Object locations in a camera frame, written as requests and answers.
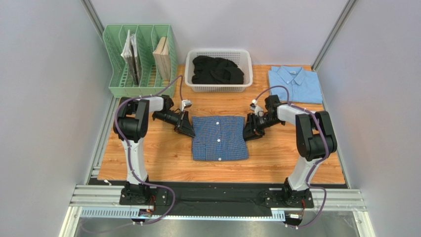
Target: green plastic rack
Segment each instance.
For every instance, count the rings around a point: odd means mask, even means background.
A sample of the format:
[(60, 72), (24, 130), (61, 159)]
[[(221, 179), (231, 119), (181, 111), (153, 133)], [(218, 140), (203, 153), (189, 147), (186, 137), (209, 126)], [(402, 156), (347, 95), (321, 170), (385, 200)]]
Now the green plastic rack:
[[(121, 57), (128, 30), (130, 30), (130, 33), (136, 33), (137, 52), (142, 67), (139, 86), (134, 85), (133, 78), (127, 72), (126, 62)], [(177, 72), (177, 54), (171, 25), (108, 25), (105, 28), (104, 43), (113, 67), (113, 77), (109, 88), (115, 97), (156, 94), (169, 84), (170, 81), (161, 78), (152, 55), (161, 37), (167, 37), (167, 40), (169, 40), (170, 80), (173, 81)], [(175, 83), (163, 94), (172, 98), (174, 88)]]

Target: white wall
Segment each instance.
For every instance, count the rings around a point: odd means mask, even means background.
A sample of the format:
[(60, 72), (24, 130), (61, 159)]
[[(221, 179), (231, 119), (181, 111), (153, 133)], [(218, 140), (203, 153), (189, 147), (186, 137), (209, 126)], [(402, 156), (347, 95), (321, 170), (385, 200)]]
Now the white wall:
[(104, 26), (172, 24), (179, 63), (194, 48), (242, 48), (254, 64), (312, 64), (346, 0), (91, 0)]
[(58, 236), (111, 66), (78, 0), (1, 1), (0, 32), (0, 235)]
[(361, 0), (318, 71), (378, 237), (420, 236), (421, 2)]

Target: wooden board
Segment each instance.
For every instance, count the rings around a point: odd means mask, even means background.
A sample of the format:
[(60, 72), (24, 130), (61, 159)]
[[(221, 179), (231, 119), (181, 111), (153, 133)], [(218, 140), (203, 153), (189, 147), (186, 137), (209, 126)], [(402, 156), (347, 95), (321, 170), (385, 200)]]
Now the wooden board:
[[(193, 92), (183, 83), (184, 99), (193, 106), (191, 116), (243, 116), (250, 112), (249, 105), (260, 92), (268, 88), (267, 71), (270, 65), (253, 66), (253, 84), (242, 93)], [(184, 74), (184, 65), (178, 67), (178, 75)], [(259, 105), (264, 108), (262, 95)], [(179, 82), (173, 98), (174, 110), (179, 108)], [(299, 104), (310, 110), (320, 111), (322, 105)], [(283, 183), (293, 171), (298, 159), (295, 144), (295, 127), (280, 124), (266, 129), (266, 135), (248, 141), (250, 158), (239, 161), (194, 161), (191, 138), (177, 134), (174, 126), (150, 118), (148, 133), (144, 140), (145, 166), (152, 181), (198, 181), (198, 182), (264, 182)], [(126, 157), (121, 141), (111, 132), (98, 179), (125, 180)], [(319, 167), (313, 183), (345, 183), (336, 154)]]

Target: white plastic basket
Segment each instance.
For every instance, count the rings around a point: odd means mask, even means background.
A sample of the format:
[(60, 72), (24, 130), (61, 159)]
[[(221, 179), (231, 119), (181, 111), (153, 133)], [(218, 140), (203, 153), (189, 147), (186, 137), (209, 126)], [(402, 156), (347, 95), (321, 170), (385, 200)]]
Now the white plastic basket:
[[(244, 84), (193, 84), (193, 59), (201, 55), (214, 58), (225, 58), (233, 61), (244, 73)], [(184, 81), (195, 92), (243, 92), (246, 87), (251, 86), (253, 83), (252, 59), (250, 58), (249, 52), (241, 49), (194, 49), (187, 54), (186, 71), (184, 72), (184, 75)]]

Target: book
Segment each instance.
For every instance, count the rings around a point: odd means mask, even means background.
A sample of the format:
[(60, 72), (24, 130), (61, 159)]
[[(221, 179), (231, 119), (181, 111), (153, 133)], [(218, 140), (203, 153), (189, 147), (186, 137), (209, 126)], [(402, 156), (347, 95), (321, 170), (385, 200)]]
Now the book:
[(162, 37), (153, 52), (155, 63), (163, 80), (171, 79), (171, 61), (169, 59), (169, 41)]
[[(134, 38), (134, 43), (136, 44), (136, 42), (135, 42), (136, 36), (134, 34), (132, 36)], [(141, 74), (140, 73), (138, 74), (139, 60), (138, 60), (138, 58), (135, 58), (135, 54), (137, 56), (137, 45), (136, 45), (136, 47), (133, 47), (131, 38), (132, 37), (130, 35), (130, 30), (128, 30), (126, 42), (124, 44), (121, 56), (124, 58), (124, 61), (127, 64), (127, 71), (128, 71), (128, 74), (130, 75), (130, 77), (132, 78), (133, 83), (136, 86), (139, 86)]]
[(137, 54), (137, 42), (136, 42), (136, 34), (130, 36), (130, 43), (131, 43), (131, 50), (133, 51), (134, 63), (136, 64), (136, 77), (137, 83), (136, 85), (139, 86), (140, 79), (142, 77), (142, 66), (140, 65), (139, 56)]

